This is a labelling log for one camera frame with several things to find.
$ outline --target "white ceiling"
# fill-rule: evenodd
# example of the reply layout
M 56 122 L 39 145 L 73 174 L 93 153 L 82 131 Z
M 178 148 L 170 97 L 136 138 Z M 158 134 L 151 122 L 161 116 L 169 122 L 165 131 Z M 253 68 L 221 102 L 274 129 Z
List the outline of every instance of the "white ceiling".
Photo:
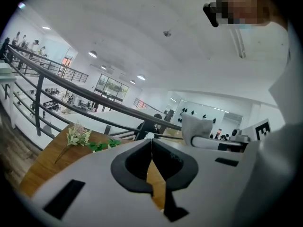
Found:
M 251 67 L 251 61 L 257 61 L 264 67 L 269 64 L 270 69 L 265 72 L 247 73 L 250 74 L 248 76 L 256 75 L 257 81 L 266 80 L 267 75 L 272 80 L 269 73 L 272 68 L 281 70 L 286 64 L 287 33 L 275 24 L 241 31 L 236 39 L 243 40 L 246 58 L 239 59 L 235 38 L 229 29 L 212 27 L 204 14 L 203 6 L 209 1 L 26 2 L 77 51 L 87 55 L 88 51 L 95 50 L 98 59 L 94 64 L 117 68 L 128 79 L 136 79 L 141 87 L 152 87 L 155 83 L 157 87 L 169 89 L 175 89 L 182 83 L 193 87 L 191 75 L 200 73 L 201 68 L 211 67 L 212 74 L 209 76 L 219 78 L 221 71 L 228 70 L 227 64 L 234 64 L 234 61 L 243 73 L 245 68 Z M 171 37 L 163 35 L 168 30 Z M 224 61 L 224 64 L 217 65 L 217 61 Z M 185 74 L 181 81 L 175 82 L 174 75 L 178 73 Z M 144 74 L 147 80 L 139 82 L 138 74 Z

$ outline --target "black rectangle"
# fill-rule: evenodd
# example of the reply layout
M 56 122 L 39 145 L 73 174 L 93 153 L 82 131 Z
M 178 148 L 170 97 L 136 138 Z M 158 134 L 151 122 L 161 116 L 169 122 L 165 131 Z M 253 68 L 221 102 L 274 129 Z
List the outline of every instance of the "black rectangle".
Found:
M 75 200 L 83 186 L 84 182 L 71 180 L 66 186 L 44 207 L 44 211 L 61 219 L 66 210 Z
M 217 158 L 215 161 L 225 164 L 225 165 L 234 166 L 234 167 L 236 167 L 239 163 L 238 161 L 229 160 L 229 159 L 225 159 L 225 158 Z

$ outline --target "wooden floor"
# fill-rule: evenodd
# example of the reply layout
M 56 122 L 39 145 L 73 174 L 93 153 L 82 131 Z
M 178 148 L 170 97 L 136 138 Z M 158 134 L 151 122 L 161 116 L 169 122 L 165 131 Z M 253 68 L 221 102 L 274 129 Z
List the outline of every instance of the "wooden floor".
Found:
M 9 116 L 1 104 L 0 118 L 0 160 L 6 179 L 17 189 L 41 151 L 19 129 L 11 127 Z

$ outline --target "black railing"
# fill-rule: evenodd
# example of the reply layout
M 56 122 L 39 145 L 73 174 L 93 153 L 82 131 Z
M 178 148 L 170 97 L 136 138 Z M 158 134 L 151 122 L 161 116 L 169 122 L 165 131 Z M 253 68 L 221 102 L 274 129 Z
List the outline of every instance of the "black railing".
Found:
M 84 74 L 80 71 L 74 70 L 68 66 L 59 64 L 55 61 L 52 61 L 42 55 L 38 55 L 29 51 L 26 51 L 18 46 L 10 45 L 11 48 L 15 49 L 16 51 L 20 52 L 24 55 L 24 57 L 29 58 L 33 63 L 36 65 L 50 71 L 51 73 L 74 82 L 86 82 L 88 75 Z M 16 56 L 8 56 L 7 57 L 9 62 L 11 62 L 23 75 L 28 77 L 38 77 L 39 75 L 37 72 L 29 67 L 27 64 L 23 63 L 18 57 Z
M 135 99 L 134 105 L 136 106 L 136 108 L 152 108 L 152 109 L 158 111 L 158 112 L 161 113 L 161 114 L 163 113 L 163 112 L 161 112 L 160 110 L 158 110 L 158 109 L 156 109 L 156 108 L 154 108 L 154 107 L 152 107 L 152 106 L 146 104 L 145 102 L 143 102 L 142 100 L 140 100 L 140 99 L 138 99 L 138 98 Z
M 72 111 L 76 112 L 76 113 L 79 113 L 81 115 L 84 115 L 90 119 L 93 119 L 93 120 L 96 120 L 98 122 L 101 122 L 101 123 L 105 123 L 107 125 L 110 125 L 110 126 L 114 126 L 114 127 L 118 127 L 120 129 L 124 129 L 126 130 L 127 132 L 141 132 L 142 129 L 143 129 L 143 125 L 144 123 L 142 124 L 142 127 L 140 129 L 135 129 L 135 128 L 131 128 L 131 127 L 128 127 L 128 126 L 124 126 L 124 125 L 120 125 L 120 124 L 117 124 L 117 123 L 114 123 L 114 122 L 111 122 L 111 121 L 108 121 L 108 120 L 105 120 L 105 119 L 101 119 L 99 117 L 96 117 L 94 116 L 93 114 L 89 114 L 81 109 L 78 109 L 77 107 L 74 107 L 70 104 L 67 104 L 65 103 L 64 101 L 54 97 L 53 95 L 51 95 L 49 92 L 46 92 L 44 90 L 42 90 L 42 84 L 43 84 L 43 80 L 44 78 L 50 80 L 51 82 L 89 100 L 89 101 L 92 101 L 92 102 L 95 102 L 96 104 L 99 104 L 99 105 L 103 105 L 103 106 L 106 106 L 112 110 L 115 110 L 115 111 L 118 111 L 118 112 L 121 112 L 123 114 L 126 114 L 126 115 L 129 115 L 129 116 L 132 116 L 132 117 L 135 117 L 135 118 L 138 118 L 138 119 L 141 119 L 141 120 L 144 120 L 144 121 L 150 121 L 150 122 L 153 122 L 155 124 L 158 124 L 158 125 L 161 125 L 163 127 L 167 127 L 167 128 L 172 128 L 172 129 L 175 129 L 175 130 L 181 130 L 181 127 L 177 126 L 177 125 L 174 125 L 172 123 L 169 123 L 167 121 L 164 121 L 164 120 L 160 120 L 158 118 L 155 118 L 153 116 L 150 116 L 150 115 L 147 115 L 145 113 L 142 113 L 138 110 L 135 110 L 135 109 L 132 109 L 132 108 L 129 108 L 129 107 L 126 107 L 122 104 L 119 104 L 119 103 L 116 103 L 116 102 L 113 102 L 111 100 L 108 100 L 104 97 L 101 97 L 89 90 L 86 90 L 82 87 L 79 87 L 75 84 L 73 84 L 72 82 L 68 81 L 68 80 L 65 80 L 63 79 L 64 77 L 61 77 L 61 76 L 58 76 L 56 74 L 53 74 L 52 72 L 50 72 L 49 70 L 47 70 L 46 68 L 44 67 L 41 67 L 39 65 L 37 65 L 36 63 L 34 63 L 30 58 L 27 58 L 25 56 L 23 56 L 22 54 L 18 53 L 15 49 L 13 49 L 11 46 L 8 46 L 9 48 L 9 54 L 7 54 L 5 56 L 5 59 L 6 59 L 6 62 L 13 68 L 13 70 L 19 74 L 26 82 L 28 82 L 31 86 L 33 86 L 35 89 L 36 89 L 36 97 L 33 98 L 32 96 L 30 96 L 17 82 L 16 82 L 16 85 L 18 88 L 20 88 L 20 90 L 31 100 L 35 103 L 35 107 L 34 107 L 34 110 L 31 109 L 30 107 L 28 107 L 28 105 L 26 105 L 24 103 L 24 101 L 20 98 L 20 97 L 17 97 L 17 99 L 30 111 L 31 114 L 35 115 L 35 121 L 33 121 L 32 119 L 30 119 L 28 117 L 28 115 L 25 115 L 24 112 L 22 112 L 22 110 L 20 110 L 18 108 L 18 105 L 16 103 L 14 103 L 14 105 L 17 107 L 17 109 L 23 114 L 23 116 L 25 116 L 35 127 L 36 127 L 36 130 L 37 130 L 37 135 L 38 136 L 41 136 L 41 132 L 43 132 L 44 134 L 46 134 L 47 136 L 51 137 L 52 139 L 54 138 L 54 135 L 50 134 L 49 132 L 46 132 L 44 129 L 42 129 L 40 127 L 40 121 L 43 121 L 45 124 L 47 124 L 48 126 L 50 126 L 51 128 L 55 129 L 56 131 L 61 131 L 58 127 L 56 127 L 55 125 L 51 124 L 50 122 L 46 121 L 45 119 L 43 119 L 41 116 L 40 116 L 40 108 L 42 108 L 44 111 L 46 111 L 47 113 L 49 113 L 50 115 L 54 116 L 55 118 L 59 119 L 60 121 L 64 122 L 64 123 L 71 123 L 70 121 L 64 119 L 63 117 L 61 117 L 60 115 L 56 114 L 55 112 L 52 112 L 51 110 L 49 110 L 48 108 L 46 108 L 45 106 L 43 106 L 42 104 L 40 104 L 40 96 L 41 96 L 41 93 L 46 95 L 47 97 L 49 97 L 51 100 L 61 104 L 62 106 L 66 107 L 66 108 L 69 108 L 71 109 Z M 37 86 L 28 78 L 26 77 L 17 67 L 16 65 L 11 62 L 9 60 L 9 58 L 16 58 L 19 62 L 25 64 L 26 68 L 27 69 L 31 69 L 32 71 L 34 71 L 35 73 L 37 73 L 37 76 L 39 77 L 39 80 L 38 80 L 38 84 Z M 161 135 L 161 137 L 164 137 L 164 138 L 173 138 L 175 139 L 174 137 L 170 137 L 170 136 L 164 136 L 164 135 Z

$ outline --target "ceiling light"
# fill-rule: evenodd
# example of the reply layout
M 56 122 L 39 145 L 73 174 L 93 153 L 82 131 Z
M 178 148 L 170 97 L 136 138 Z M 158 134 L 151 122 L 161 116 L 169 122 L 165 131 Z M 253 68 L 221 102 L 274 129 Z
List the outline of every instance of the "ceiling light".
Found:
M 90 51 L 89 55 L 94 57 L 94 58 L 97 58 L 97 53 L 95 51 Z
M 22 8 L 25 7 L 25 4 L 24 4 L 23 2 L 21 2 L 21 3 L 18 4 L 18 7 L 19 7 L 20 9 L 22 9 Z
M 216 109 L 216 110 L 220 110 L 220 111 L 224 111 L 224 110 L 222 110 L 222 109 L 218 109 L 218 108 L 214 108 L 214 109 Z
M 144 75 L 140 74 L 140 75 L 138 75 L 137 77 L 138 77 L 139 79 L 145 81 L 145 76 L 144 76 Z

